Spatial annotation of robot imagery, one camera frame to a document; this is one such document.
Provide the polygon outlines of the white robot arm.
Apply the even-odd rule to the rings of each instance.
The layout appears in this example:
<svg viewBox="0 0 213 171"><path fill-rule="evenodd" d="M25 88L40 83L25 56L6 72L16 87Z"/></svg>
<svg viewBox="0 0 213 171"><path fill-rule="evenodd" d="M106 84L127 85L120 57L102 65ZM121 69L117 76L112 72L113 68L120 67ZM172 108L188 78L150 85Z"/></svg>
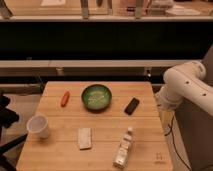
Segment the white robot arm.
<svg viewBox="0 0 213 171"><path fill-rule="evenodd" d="M160 119L164 125L186 98L213 117L213 87L204 83L206 68L199 61L190 61L167 69L164 84L155 94Z"/></svg>

